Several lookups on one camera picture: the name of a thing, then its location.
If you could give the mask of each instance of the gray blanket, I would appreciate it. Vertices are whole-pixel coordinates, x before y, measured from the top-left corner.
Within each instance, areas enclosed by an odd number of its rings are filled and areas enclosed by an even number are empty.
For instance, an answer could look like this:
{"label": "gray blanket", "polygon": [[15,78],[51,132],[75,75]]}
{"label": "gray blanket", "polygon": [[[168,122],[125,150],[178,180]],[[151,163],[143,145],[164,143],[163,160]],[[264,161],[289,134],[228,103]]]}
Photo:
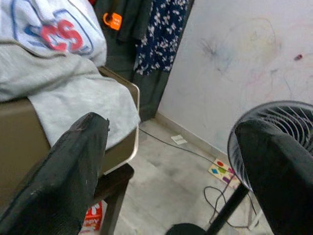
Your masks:
{"label": "gray blanket", "polygon": [[26,96],[51,146],[88,112],[110,120],[107,148],[140,122],[128,89],[101,76],[89,59],[54,51],[39,55],[15,41],[0,41],[0,102]]}

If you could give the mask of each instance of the floral fabric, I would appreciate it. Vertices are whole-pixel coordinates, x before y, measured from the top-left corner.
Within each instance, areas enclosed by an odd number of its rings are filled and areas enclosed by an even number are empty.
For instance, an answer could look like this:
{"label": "floral fabric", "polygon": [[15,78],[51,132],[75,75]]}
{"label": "floral fabric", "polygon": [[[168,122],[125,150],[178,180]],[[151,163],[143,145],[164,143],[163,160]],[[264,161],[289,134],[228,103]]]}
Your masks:
{"label": "floral fabric", "polygon": [[170,71],[178,48],[189,0],[153,0],[148,30],[139,45],[135,71]]}

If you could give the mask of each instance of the fan grille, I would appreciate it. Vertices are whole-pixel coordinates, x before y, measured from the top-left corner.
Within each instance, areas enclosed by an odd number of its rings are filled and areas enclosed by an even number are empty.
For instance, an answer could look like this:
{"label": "fan grille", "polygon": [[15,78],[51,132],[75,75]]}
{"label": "fan grille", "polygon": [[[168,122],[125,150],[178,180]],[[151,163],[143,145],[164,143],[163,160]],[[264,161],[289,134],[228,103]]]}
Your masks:
{"label": "fan grille", "polygon": [[261,119],[291,135],[313,156],[313,106],[297,101],[276,101],[251,109],[234,125],[228,139],[228,158],[241,182],[252,190],[234,130],[249,119]]}

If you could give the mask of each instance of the power cord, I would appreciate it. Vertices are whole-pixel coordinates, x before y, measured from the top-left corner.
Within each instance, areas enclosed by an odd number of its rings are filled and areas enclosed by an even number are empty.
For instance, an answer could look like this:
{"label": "power cord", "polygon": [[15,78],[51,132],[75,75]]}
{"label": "power cord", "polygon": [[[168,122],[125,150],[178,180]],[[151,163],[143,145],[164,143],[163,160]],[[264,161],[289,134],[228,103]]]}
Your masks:
{"label": "power cord", "polygon": [[[169,145],[169,146],[171,146],[171,147],[173,147],[173,148],[177,148],[177,149],[186,151],[186,152],[188,152],[188,153],[194,154],[194,155],[196,155],[196,156],[198,156],[198,157],[200,157],[200,158],[202,158],[202,159],[205,159],[205,160],[209,161],[210,163],[212,163],[212,164],[214,164],[214,165],[220,167],[219,165],[217,165],[217,164],[216,164],[215,162],[213,162],[212,160],[210,160],[210,159],[208,159],[208,158],[206,158],[206,157],[204,157],[204,156],[202,156],[202,155],[200,155],[200,154],[198,154],[198,153],[195,153],[195,152],[190,151],[190,150],[188,150],[188,149],[181,148],[181,147],[175,146],[175,145],[173,145],[173,144],[170,144],[170,143],[168,143],[168,142],[165,142],[165,141],[159,139],[158,137],[156,137],[156,136],[154,136],[154,135],[152,135],[152,134],[146,132],[145,130],[143,130],[143,129],[141,129],[141,128],[140,128],[140,131],[142,131],[143,133],[147,134],[148,136],[150,136],[150,137],[152,137],[152,138],[154,138],[154,139],[160,141],[160,142],[163,143],[163,144],[166,144],[166,145]],[[209,220],[209,223],[210,223],[210,224],[212,223],[212,219],[214,218],[215,214],[216,214],[216,213],[219,213],[219,212],[217,211],[218,200],[219,200],[221,197],[223,197],[224,202],[225,202],[225,204],[226,204],[226,198],[225,198],[224,193],[225,193],[225,191],[227,190],[227,187],[229,186],[229,184],[230,184],[231,180],[233,179],[233,177],[234,177],[234,175],[231,177],[230,181],[227,183],[227,185],[226,185],[226,187],[224,188],[223,191],[221,191],[220,189],[218,189],[218,188],[216,188],[216,187],[213,187],[213,186],[206,186],[206,187],[203,189],[203,194],[204,194],[204,198],[205,198],[206,202],[214,209],[214,213],[213,213],[213,215],[211,216],[211,218],[210,218],[210,220]],[[208,188],[212,188],[212,189],[215,189],[215,190],[217,190],[217,191],[220,192],[220,195],[218,196],[218,198],[217,198],[216,201],[215,201],[215,206],[213,206],[213,205],[209,202],[209,200],[207,199],[207,197],[206,197],[206,193],[205,193],[205,192],[206,192],[206,190],[207,190]],[[248,193],[247,195],[248,195],[248,197],[249,197],[249,200],[250,200],[250,203],[251,203],[253,212],[254,212],[255,214],[257,214],[257,212],[256,212],[256,210],[255,210],[255,207],[254,207],[254,205],[253,205],[253,202],[252,202],[252,199],[251,199],[249,193]],[[228,221],[226,221],[226,223],[227,223],[229,226],[231,226],[231,227],[233,227],[233,228],[236,228],[236,229],[248,229],[248,226],[234,226],[234,225],[230,224]]]}

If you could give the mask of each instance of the tiled floor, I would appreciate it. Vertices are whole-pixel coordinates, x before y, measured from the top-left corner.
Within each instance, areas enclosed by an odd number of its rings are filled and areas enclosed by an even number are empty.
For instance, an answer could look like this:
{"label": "tiled floor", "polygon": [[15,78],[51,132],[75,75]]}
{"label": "tiled floor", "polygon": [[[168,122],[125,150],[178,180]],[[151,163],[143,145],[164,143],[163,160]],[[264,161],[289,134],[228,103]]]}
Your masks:
{"label": "tiled floor", "polygon": [[[145,131],[168,142],[176,133],[155,121],[141,125]],[[180,145],[214,160],[190,143]],[[207,228],[213,209],[203,196],[205,186],[223,189],[226,184],[213,177],[207,169],[211,163],[193,154],[167,146],[140,132],[139,152],[130,162],[135,170],[131,179],[119,220],[116,235],[163,235],[173,224],[189,222]],[[233,189],[226,190],[228,199]],[[207,190],[209,201],[214,204],[219,193]],[[220,200],[218,210],[224,203]],[[251,206],[246,198],[236,209],[229,222],[236,226],[251,220]],[[251,232],[225,225],[219,235],[265,235],[272,234],[264,217]]]}

